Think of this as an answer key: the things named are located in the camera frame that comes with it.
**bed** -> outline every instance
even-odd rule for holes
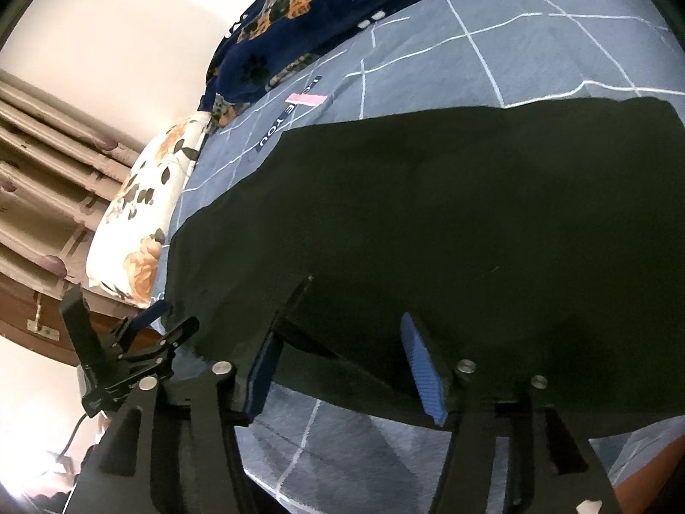
[[[164,298],[174,233],[254,173],[289,129],[434,108],[640,96],[670,102],[685,123],[685,53],[650,0],[421,0],[378,11],[207,137],[170,218],[153,301]],[[176,376],[205,365],[181,350]],[[684,434],[685,417],[677,417],[592,445],[617,486]],[[449,438],[278,385],[238,433],[244,467],[263,488],[293,513],[331,514],[427,512]],[[492,514],[501,511],[506,465],[501,439]]]

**fabric label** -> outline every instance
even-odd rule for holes
[[[309,85],[305,87],[304,91],[300,93],[300,96],[306,95],[309,91],[311,91],[316,86],[316,84],[321,80],[321,78],[321,75],[317,75],[316,77],[314,77],[312,82],[309,83]],[[262,150],[262,147],[266,144],[266,142],[268,142],[269,139],[271,139],[271,136],[274,133],[276,133],[276,130],[280,127],[280,125],[286,119],[288,119],[290,114],[292,114],[295,111],[297,104],[299,104],[299,102],[297,102],[296,104],[288,104],[288,107],[282,111],[281,115],[278,116],[278,118],[276,118],[276,121],[271,125],[270,128],[268,128],[266,134],[262,137],[262,139],[259,141],[259,144],[255,147],[257,152]]]
[[[325,100],[326,97],[321,94],[297,94],[294,92],[286,99],[286,102],[290,102],[290,104],[304,104],[305,106],[318,106],[323,104]]]

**paw print pattern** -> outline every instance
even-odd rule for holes
[[[257,86],[265,85],[271,78],[271,73],[268,71],[266,64],[266,56],[251,54],[242,66],[241,83],[250,83]]]

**pink label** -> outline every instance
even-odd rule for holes
[[[305,106],[318,106],[319,104],[325,102],[326,97],[320,94],[297,94],[292,93],[286,102],[290,104],[304,104]]]

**floral pillow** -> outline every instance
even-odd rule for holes
[[[98,286],[148,307],[169,223],[200,155],[208,112],[160,133],[143,150],[95,232],[86,274]]]

